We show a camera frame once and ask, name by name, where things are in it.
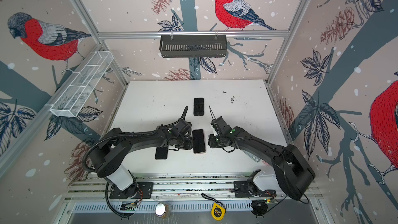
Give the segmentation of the black phone horizontal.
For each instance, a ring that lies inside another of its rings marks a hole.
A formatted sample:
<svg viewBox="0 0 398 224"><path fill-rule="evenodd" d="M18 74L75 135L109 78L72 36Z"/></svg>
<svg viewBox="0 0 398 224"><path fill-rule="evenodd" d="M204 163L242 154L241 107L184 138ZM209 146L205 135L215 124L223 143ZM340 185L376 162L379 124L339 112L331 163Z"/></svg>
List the black phone horizontal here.
<svg viewBox="0 0 398 224"><path fill-rule="evenodd" d="M201 154L206 152L206 144L203 129L193 130L193 152L194 154Z"/></svg>

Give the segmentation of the black phone diagonal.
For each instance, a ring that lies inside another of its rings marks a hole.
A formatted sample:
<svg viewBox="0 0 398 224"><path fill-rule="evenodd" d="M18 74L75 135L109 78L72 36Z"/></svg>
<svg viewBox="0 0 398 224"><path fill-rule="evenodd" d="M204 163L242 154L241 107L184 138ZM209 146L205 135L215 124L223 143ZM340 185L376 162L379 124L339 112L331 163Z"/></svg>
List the black phone diagonal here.
<svg viewBox="0 0 398 224"><path fill-rule="evenodd" d="M204 116L204 114L205 114L204 107L205 107L204 99L202 97L194 98L193 114L195 116Z"/></svg>

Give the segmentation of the light blue phone case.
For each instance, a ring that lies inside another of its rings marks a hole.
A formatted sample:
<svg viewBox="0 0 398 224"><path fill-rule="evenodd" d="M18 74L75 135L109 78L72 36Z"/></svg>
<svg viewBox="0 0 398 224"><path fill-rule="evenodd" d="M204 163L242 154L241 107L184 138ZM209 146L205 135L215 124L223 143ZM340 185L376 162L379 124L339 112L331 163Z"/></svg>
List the light blue phone case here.
<svg viewBox="0 0 398 224"><path fill-rule="evenodd" d="M253 161L255 161L256 163L259 163L261 161L261 159L253 154L251 154L250 152L244 151L244 153L250 157Z"/></svg>

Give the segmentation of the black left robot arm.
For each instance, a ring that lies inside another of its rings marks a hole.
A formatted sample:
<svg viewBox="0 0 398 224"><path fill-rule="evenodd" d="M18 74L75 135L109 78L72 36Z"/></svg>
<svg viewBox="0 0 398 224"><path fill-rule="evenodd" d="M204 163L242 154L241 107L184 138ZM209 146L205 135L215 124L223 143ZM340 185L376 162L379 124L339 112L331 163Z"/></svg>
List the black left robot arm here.
<svg viewBox="0 0 398 224"><path fill-rule="evenodd" d="M125 157L131 152L151 147L174 146L191 150L191 132L192 124L182 118L148 132L123 132L120 128L114 128L89 148L81 164L86 171L94 172L116 186L122 199L132 198L138 192L138 185L132 173L122 165Z"/></svg>

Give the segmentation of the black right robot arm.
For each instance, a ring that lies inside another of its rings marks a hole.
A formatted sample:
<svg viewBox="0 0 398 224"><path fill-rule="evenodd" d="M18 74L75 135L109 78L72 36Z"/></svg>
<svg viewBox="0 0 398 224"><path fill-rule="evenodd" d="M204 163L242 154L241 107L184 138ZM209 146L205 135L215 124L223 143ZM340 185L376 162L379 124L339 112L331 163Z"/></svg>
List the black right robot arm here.
<svg viewBox="0 0 398 224"><path fill-rule="evenodd" d="M268 163L274 169L280 189L289 198L300 200L315 179L315 172L296 146L269 143L243 128L231 128L222 117L213 119L210 124L222 147L247 151Z"/></svg>

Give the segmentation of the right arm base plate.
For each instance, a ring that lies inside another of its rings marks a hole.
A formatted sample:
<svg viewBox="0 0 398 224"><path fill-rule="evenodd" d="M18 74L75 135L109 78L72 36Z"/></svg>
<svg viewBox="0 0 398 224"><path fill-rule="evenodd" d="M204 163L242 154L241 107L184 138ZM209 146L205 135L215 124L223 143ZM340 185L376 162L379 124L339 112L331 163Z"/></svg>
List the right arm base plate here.
<svg viewBox="0 0 398 224"><path fill-rule="evenodd" d="M231 192L235 194L236 198L277 197L277 193L275 190L261 190L251 181L234 181L233 184L234 188Z"/></svg>

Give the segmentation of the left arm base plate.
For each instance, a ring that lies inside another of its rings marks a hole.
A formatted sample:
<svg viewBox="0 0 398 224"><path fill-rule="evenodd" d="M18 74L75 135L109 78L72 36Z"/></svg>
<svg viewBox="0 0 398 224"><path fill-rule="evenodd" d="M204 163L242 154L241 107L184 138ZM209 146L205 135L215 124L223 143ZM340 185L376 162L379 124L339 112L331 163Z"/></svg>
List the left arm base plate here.
<svg viewBox="0 0 398 224"><path fill-rule="evenodd" d="M117 186L111 186L110 199L150 199L153 190L152 182L133 183L125 190L120 190Z"/></svg>

